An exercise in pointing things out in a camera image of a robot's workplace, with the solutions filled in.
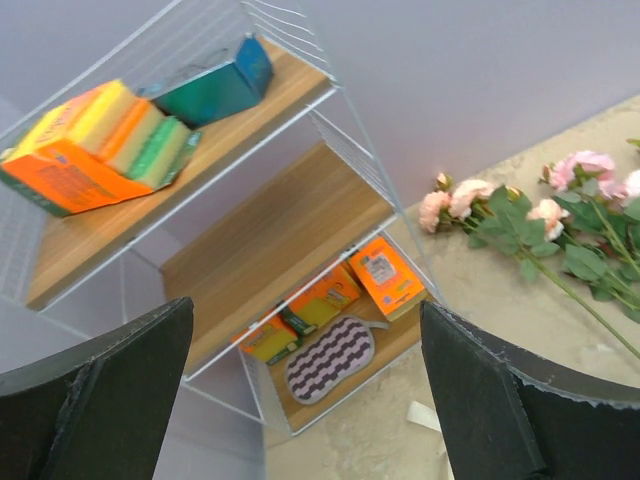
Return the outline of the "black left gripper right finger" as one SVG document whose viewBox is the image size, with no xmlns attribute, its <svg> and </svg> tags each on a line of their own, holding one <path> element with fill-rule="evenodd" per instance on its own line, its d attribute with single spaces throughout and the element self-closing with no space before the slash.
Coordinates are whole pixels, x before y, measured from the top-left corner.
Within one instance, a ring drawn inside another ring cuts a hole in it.
<svg viewBox="0 0 640 480">
<path fill-rule="evenodd" d="M 431 301 L 421 348 L 457 479 L 636 479 L 639 390 L 554 363 Z"/>
</svg>

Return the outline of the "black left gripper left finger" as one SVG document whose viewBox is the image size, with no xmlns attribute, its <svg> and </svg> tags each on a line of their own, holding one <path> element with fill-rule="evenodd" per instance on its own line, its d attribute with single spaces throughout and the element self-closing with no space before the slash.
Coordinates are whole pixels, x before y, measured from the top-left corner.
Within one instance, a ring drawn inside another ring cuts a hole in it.
<svg viewBox="0 0 640 480">
<path fill-rule="evenodd" d="M 175 298 L 1 376 L 4 479 L 153 477 L 192 341 Z"/>
</svg>

